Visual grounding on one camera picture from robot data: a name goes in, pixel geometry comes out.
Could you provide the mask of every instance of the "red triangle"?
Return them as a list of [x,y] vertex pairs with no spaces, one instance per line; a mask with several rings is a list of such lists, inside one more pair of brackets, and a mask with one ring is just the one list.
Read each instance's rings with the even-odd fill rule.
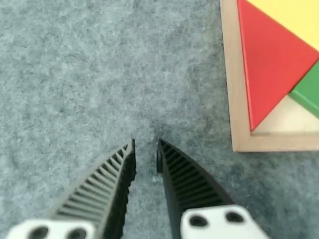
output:
[[238,0],[250,129],[253,131],[319,59],[319,52]]

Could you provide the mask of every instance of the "gray carpet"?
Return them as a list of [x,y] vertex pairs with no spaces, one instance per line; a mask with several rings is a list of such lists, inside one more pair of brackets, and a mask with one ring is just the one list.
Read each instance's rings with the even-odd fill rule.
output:
[[218,0],[0,1],[0,238],[136,139],[125,239],[169,239],[158,137],[273,239],[319,237],[318,153],[231,151]]

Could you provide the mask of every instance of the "wooden frame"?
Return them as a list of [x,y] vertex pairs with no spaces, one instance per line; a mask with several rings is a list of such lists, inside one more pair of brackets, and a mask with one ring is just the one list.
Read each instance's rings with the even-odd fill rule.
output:
[[237,0],[220,0],[230,126],[234,151],[319,150],[319,132],[254,134],[250,132]]

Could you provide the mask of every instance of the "mounting hole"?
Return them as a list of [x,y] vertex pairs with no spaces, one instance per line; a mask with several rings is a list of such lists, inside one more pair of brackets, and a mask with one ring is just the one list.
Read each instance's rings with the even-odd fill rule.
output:
[[69,234],[67,239],[85,239],[86,231],[82,228],[77,228],[72,230]]
[[205,227],[208,222],[205,218],[199,215],[194,215],[189,219],[189,223],[194,227]]
[[29,234],[28,239],[44,239],[48,235],[49,229],[48,227],[42,226],[34,229]]
[[227,221],[231,223],[242,223],[244,221],[243,217],[235,212],[229,212],[226,214]]

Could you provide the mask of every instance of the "tangram puzzle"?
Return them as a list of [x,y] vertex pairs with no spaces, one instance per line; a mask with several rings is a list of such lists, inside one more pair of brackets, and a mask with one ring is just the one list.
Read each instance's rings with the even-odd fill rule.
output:
[[319,150],[319,0],[221,0],[235,151]]

